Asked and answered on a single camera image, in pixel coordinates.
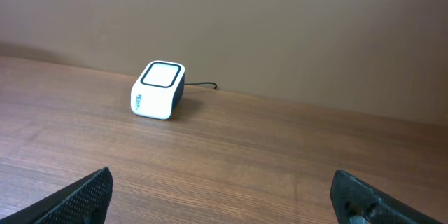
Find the black cable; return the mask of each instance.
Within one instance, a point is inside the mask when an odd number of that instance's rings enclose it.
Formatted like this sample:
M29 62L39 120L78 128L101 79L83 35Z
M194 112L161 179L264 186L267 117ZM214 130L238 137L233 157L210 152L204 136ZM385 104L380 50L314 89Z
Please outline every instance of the black cable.
M218 89L218 84L211 82L203 82L203 83L185 83L185 85L215 85L214 89Z

